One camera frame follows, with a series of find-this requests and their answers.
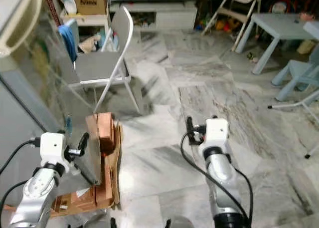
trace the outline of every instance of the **blue cloth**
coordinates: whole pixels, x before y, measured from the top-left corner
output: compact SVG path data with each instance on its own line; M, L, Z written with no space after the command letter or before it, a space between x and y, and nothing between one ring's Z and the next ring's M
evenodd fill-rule
M60 25L58 31L64 39L66 50L69 53L72 62L76 60L76 47L71 29L68 26Z

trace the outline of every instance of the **gray folding chair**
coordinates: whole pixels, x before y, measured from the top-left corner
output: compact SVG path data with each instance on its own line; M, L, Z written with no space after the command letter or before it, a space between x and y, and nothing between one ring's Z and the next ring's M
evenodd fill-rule
M72 33L74 33L73 36L77 46L79 42L79 36L76 21L70 20L66 25L68 25L71 28ZM129 11L124 6L120 7L120 9L114 14L113 20L111 22L111 29L113 32L116 32L118 36L118 50L112 52L104 51L105 44L111 35L111 32L109 32L106 36L102 52L78 54L74 69L80 79L80 85L84 86L85 88L92 87L94 89L96 101L97 98L95 88L105 86L102 95L96 103L94 109L95 113L101 106L112 84L124 84L137 112L140 112L136 99L129 86L131 75L124 61L124 55L130 45L133 35L133 20Z

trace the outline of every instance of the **chair seat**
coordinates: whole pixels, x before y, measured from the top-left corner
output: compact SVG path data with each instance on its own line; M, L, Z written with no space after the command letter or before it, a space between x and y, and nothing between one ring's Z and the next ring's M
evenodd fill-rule
M119 60L117 52L91 52L79 55L75 71L81 81L109 78Z
M307 62L300 62L296 60L289 61L289 68L292 77L300 77L306 71L307 68L311 66L311 64Z
M242 23L247 22L247 20L249 19L249 17L246 14L234 12L232 10L229 10L223 7L218 8L218 13L234 17L235 19L241 21Z

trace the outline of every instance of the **white high chair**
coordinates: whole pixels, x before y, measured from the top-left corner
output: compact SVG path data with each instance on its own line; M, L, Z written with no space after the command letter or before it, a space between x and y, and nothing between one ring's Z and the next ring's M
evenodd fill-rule
M233 0L233 1L240 2L240 3L250 3L251 2L252 4L251 4L250 9L249 9L247 14L234 12L231 9L224 8L223 6L226 3L226 1L227 0L223 0L223 2L220 4L219 8L215 12L215 14L213 15L213 17L211 18L211 20L209 21L209 23L207 24L205 30L202 32L201 35L205 35L206 32L210 29L210 27L215 23L215 20L216 20L216 17L217 17L218 14L224 14L224 15L227 15L227 16L231 16L231 17L233 17L233 18L235 18L235 19L237 19L237 20L239 20L239 21L241 21L243 23L243 25L242 25L242 27L240 29L240 32L239 32L239 34L238 34L238 36L236 38L235 44L232 47L232 51L234 51L236 49L238 43L239 43L239 40L240 40L244 30L245 30L246 23L249 20L256 3L258 3L257 12L260 12L261 0Z

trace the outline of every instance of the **light blue chair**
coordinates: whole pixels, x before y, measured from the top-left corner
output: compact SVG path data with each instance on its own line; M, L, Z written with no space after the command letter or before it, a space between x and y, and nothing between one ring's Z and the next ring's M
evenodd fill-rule
M275 86L281 85L289 72L292 80L278 93L276 96L278 101L284 101L296 86L300 91L305 90L309 85L319 87L319 44L309 56L308 63L290 60L287 66L278 73L271 83Z

